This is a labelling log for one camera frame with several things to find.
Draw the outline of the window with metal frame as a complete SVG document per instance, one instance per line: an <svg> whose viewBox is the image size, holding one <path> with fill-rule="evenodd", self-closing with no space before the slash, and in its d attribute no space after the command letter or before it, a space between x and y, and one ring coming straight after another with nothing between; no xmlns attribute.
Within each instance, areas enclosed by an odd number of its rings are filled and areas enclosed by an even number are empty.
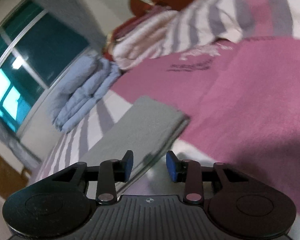
<svg viewBox="0 0 300 240"><path fill-rule="evenodd" d="M87 48L81 35L26 0L0 25L0 119L13 133Z"/></svg>

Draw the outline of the grey curtain left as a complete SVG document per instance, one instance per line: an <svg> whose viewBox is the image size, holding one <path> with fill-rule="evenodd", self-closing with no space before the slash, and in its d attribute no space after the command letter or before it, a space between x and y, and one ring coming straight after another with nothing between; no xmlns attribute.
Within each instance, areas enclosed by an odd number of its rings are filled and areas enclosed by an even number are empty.
<svg viewBox="0 0 300 240"><path fill-rule="evenodd" d="M0 120L0 153L7 156L14 155L29 170L36 169L41 163L31 151L29 151L18 138Z"/></svg>

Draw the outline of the grey curtain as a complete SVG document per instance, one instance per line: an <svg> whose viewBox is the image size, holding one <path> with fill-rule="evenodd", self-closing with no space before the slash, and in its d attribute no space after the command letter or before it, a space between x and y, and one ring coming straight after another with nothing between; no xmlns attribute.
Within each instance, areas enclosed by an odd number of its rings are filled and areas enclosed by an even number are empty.
<svg viewBox="0 0 300 240"><path fill-rule="evenodd" d="M36 169L41 163L31 151L29 151L18 138L0 120L0 153L7 156L14 155L29 170Z"/></svg>
<svg viewBox="0 0 300 240"><path fill-rule="evenodd" d="M33 0L48 13L83 36L99 54L106 37L83 0Z"/></svg>

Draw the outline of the brown wooden door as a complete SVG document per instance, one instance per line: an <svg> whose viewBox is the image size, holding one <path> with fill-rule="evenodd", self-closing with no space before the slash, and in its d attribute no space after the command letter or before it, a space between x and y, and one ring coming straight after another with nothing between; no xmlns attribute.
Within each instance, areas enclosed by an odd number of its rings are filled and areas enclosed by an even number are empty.
<svg viewBox="0 0 300 240"><path fill-rule="evenodd" d="M23 189L29 182L32 172L23 167L16 171L0 156L0 196L7 199L13 193Z"/></svg>

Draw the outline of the striped pink white pillow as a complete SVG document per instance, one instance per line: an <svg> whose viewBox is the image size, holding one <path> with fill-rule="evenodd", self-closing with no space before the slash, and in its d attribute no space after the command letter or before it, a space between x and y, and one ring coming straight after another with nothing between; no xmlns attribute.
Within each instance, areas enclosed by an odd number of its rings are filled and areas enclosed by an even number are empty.
<svg viewBox="0 0 300 240"><path fill-rule="evenodd" d="M180 12L161 12L117 42L112 56L122 70L210 44L255 36L290 36L293 18L287 0L195 0Z"/></svg>

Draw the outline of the red patterned blanket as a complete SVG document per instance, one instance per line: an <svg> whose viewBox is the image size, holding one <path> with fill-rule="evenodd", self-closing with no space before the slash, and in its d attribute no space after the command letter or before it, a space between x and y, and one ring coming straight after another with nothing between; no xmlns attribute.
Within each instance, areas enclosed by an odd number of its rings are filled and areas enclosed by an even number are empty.
<svg viewBox="0 0 300 240"><path fill-rule="evenodd" d="M107 35L106 44L102 48L102 56L109 61L114 61L112 50L119 39L125 37L145 20L163 11L171 10L170 6L162 2L151 3L142 0L129 0L128 3L134 16L112 30Z"/></svg>

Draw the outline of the grey curtain right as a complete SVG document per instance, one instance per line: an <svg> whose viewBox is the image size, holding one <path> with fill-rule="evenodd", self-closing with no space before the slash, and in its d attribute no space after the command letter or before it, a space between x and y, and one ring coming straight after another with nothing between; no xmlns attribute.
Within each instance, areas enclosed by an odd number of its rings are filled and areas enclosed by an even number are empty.
<svg viewBox="0 0 300 240"><path fill-rule="evenodd" d="M33 0L48 13L83 36L99 54L106 37L83 0Z"/></svg>

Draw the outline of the grey pants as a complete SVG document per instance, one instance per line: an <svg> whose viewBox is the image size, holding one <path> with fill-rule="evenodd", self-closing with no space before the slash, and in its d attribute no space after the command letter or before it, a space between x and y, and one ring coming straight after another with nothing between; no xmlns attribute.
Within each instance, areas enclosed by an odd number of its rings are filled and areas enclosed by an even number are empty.
<svg viewBox="0 0 300 240"><path fill-rule="evenodd" d="M190 117L182 111L142 96L80 161L96 166L133 151L130 179L116 186L117 192L123 193L166 154L189 122Z"/></svg>

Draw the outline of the striped pink grey bedsheet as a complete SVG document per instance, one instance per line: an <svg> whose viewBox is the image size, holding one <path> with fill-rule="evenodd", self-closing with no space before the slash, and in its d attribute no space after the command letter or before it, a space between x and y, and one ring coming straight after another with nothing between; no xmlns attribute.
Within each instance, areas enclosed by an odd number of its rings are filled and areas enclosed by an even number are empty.
<svg viewBox="0 0 300 240"><path fill-rule="evenodd" d="M141 96L190 118L175 153L234 165L287 194L300 216L300 40L219 41L143 61L61 137L38 179L77 162Z"/></svg>

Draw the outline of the folded light blue quilt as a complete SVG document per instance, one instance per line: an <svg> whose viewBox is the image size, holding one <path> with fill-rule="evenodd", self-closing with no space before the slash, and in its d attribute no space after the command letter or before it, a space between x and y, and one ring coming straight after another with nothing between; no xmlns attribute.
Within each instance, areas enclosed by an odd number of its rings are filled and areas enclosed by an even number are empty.
<svg viewBox="0 0 300 240"><path fill-rule="evenodd" d="M53 126L69 133L100 101L121 70L114 62L97 55L83 55L56 86L49 108Z"/></svg>

